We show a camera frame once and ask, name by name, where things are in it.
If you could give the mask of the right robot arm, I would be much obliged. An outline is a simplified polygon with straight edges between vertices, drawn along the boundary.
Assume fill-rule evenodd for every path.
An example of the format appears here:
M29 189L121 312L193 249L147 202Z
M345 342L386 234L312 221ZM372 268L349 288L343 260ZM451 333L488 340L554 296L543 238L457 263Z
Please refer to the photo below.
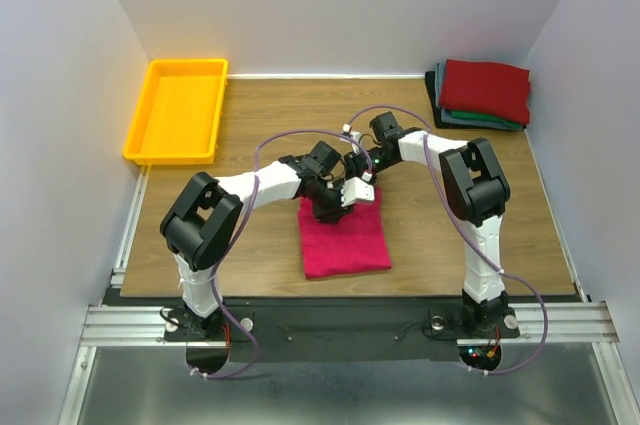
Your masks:
M500 229L511 191L491 144L484 138L453 140L420 128L404 129L391 112L375 117L370 128L377 146L363 152L352 123L342 127L342 134L354 141L345 159L347 175L372 179L400 162L426 166L464 242L461 328L482 335L498 326L508 308Z

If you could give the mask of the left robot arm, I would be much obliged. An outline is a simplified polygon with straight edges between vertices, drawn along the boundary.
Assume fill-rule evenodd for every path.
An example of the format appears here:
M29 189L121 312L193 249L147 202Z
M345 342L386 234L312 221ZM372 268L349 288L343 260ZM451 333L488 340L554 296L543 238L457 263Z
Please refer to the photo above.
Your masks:
M185 327L202 339L221 331L217 271L254 209L305 198L317 221L336 224L354 209L344 197L347 180L370 170L366 152L343 156L320 141L307 154L283 156L254 172L223 178L195 174L160 225L183 280Z

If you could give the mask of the pink t shirt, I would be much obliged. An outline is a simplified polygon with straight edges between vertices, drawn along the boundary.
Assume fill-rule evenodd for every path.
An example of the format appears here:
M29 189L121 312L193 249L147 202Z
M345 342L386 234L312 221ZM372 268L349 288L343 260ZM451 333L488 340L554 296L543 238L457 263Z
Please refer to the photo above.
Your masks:
M382 192L373 202L358 203L337 224L318 222L312 202L300 200L298 226L302 264L308 280L386 271L392 262L382 217Z

